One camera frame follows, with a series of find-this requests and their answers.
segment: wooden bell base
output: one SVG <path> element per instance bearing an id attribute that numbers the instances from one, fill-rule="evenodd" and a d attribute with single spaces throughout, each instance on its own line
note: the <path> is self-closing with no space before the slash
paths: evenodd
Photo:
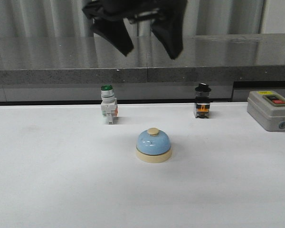
<path id="1" fill-rule="evenodd" d="M 136 149 L 136 156 L 144 161 L 144 162 L 148 162 L 148 163 L 161 163 L 164 162 L 166 160 L 168 160 L 172 155 L 172 149 L 170 148 L 166 153 L 162 153 L 159 155 L 148 155 L 145 153 L 140 152 L 138 149 Z"/>

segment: red button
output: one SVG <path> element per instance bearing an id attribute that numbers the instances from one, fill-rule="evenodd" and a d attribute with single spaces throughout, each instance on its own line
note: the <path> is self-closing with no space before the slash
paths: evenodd
<path id="1" fill-rule="evenodd" d="M 275 104 L 285 104 L 285 101 L 282 100 L 273 100 L 272 102 Z"/>

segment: gray switch box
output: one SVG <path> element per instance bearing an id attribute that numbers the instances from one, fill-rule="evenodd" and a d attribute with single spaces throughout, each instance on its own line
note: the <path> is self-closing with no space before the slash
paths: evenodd
<path id="1" fill-rule="evenodd" d="M 247 111 L 267 131 L 285 131 L 285 98 L 275 91 L 251 91 Z"/>

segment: white table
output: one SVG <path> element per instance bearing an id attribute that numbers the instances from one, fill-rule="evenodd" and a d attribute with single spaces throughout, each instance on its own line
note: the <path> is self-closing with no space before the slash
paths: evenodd
<path id="1" fill-rule="evenodd" d="M 0 107 L 0 228 L 285 228 L 285 133 L 247 103 Z M 173 155 L 135 156 L 150 127 Z"/>

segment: yellow label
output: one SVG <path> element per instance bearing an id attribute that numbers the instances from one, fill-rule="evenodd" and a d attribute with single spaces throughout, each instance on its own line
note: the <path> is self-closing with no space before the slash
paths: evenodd
<path id="1" fill-rule="evenodd" d="M 259 93 L 259 94 L 262 94 L 262 95 L 273 94 L 273 93 L 270 92 L 270 91 L 259 91 L 258 93 Z"/>

